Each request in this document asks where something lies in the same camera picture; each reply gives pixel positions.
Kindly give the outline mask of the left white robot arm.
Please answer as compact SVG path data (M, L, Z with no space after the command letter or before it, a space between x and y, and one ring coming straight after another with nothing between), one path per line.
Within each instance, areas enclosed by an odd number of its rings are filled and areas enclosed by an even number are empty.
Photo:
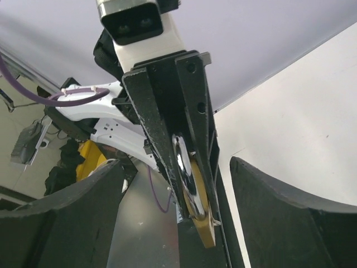
M217 216L219 146L205 72L210 54L179 50L140 60L124 72L103 31L93 55L116 82L91 103L52 109L56 123L158 170L185 218Z

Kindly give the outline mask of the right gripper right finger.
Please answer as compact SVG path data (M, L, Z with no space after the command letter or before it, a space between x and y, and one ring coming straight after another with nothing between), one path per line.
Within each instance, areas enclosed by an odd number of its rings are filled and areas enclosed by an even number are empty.
M230 174L252 267L356 266L356 206L305 192L238 157Z

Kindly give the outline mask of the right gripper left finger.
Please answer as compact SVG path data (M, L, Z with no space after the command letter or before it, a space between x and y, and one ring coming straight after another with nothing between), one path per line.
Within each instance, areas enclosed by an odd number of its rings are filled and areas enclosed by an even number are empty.
M1 211L1 267L106 267L123 178L113 161L56 193Z

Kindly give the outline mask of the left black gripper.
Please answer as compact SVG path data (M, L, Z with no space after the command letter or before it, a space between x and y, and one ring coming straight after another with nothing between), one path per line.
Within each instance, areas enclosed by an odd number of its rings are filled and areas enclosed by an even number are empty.
M179 170L173 159L172 142L162 116L171 119L186 113L195 158L211 208L217 214L219 203L216 181L220 149L205 72L205 66L209 64L209 52L182 50L136 63L125 74L119 67L119 85L123 89L112 99L112 105L131 122L140 121L157 158L159 170L169 180L184 219L189 218L189 213Z

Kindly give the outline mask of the large brass padlock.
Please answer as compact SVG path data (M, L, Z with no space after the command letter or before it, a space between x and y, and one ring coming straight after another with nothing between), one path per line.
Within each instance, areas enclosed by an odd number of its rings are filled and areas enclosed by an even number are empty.
M203 176L182 135L172 135L172 145L185 204L205 248L216 246L214 219Z

